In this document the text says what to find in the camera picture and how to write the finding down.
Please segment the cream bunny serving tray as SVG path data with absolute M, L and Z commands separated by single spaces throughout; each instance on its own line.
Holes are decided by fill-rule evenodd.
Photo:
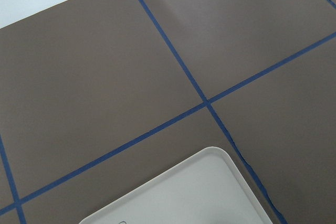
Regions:
M 206 147 L 81 223 L 271 223 L 231 157 Z

